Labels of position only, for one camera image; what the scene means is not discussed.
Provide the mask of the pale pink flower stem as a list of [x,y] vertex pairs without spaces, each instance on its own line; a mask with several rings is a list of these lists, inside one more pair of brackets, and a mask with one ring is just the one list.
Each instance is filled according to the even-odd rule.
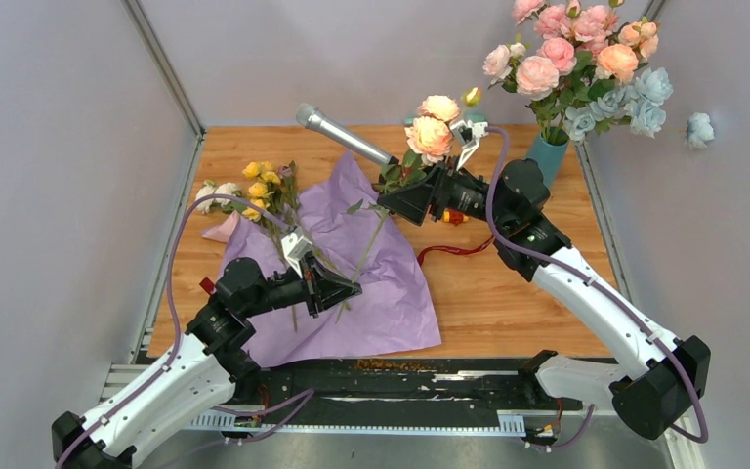
[[490,79],[490,86],[500,85],[507,92],[530,100],[528,107],[534,112],[542,136],[548,139],[561,74],[550,59],[527,56],[526,52],[520,42],[498,45],[484,58],[481,70]]

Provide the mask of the peach orange flower stem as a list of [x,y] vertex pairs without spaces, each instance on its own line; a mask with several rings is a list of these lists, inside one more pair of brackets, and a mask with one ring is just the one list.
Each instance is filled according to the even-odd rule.
[[631,82],[640,66],[657,52],[658,29],[656,22],[646,18],[624,25],[615,42],[597,53],[594,77],[613,79],[620,86]]

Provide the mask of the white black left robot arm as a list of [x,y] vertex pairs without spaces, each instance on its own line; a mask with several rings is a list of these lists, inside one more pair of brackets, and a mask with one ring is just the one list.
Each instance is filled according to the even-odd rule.
[[215,405],[252,402],[261,380],[243,348],[256,332],[250,318],[298,304],[316,317],[361,292],[310,252],[270,277],[251,258],[230,261],[169,352],[106,402],[54,421],[57,467],[137,468]]

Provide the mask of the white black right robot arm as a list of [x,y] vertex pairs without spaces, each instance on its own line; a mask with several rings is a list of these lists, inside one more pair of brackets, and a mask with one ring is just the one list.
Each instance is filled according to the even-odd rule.
[[447,209],[485,221],[499,258],[526,281],[571,311],[611,352],[606,364],[543,351],[523,369],[522,401],[543,407],[570,398],[614,410],[637,435],[655,440],[676,430],[689,410],[707,439],[699,401],[705,393],[711,351],[659,325],[600,278],[579,249],[543,214],[550,192],[538,164],[515,159],[486,181],[439,163],[419,181],[388,190],[377,201],[407,221],[440,220]]

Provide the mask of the purple pink wrapping paper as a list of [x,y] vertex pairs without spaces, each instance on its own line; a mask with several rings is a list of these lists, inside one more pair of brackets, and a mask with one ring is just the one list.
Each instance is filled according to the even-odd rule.
[[440,344],[430,289],[396,223],[372,210],[374,192],[346,152],[330,177],[299,197],[300,223],[324,265],[358,282],[360,295],[313,318],[303,304],[252,318],[244,350],[262,367],[320,358],[370,357]]

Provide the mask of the dark red printed ribbon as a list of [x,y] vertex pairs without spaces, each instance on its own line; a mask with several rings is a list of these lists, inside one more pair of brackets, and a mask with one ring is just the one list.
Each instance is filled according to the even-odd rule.
[[[482,244],[474,248],[464,248],[464,247],[455,247],[455,246],[447,246],[447,245],[428,246],[420,251],[420,253],[416,256],[416,260],[418,264],[422,266],[426,255],[432,252],[444,252],[444,253],[456,255],[456,256],[470,256],[470,255],[481,253],[483,250],[489,247],[492,243],[493,243],[493,237],[491,236],[488,239],[486,239]],[[205,293],[209,295],[213,294],[215,290],[214,282],[208,277],[204,277],[199,282],[199,287]]]

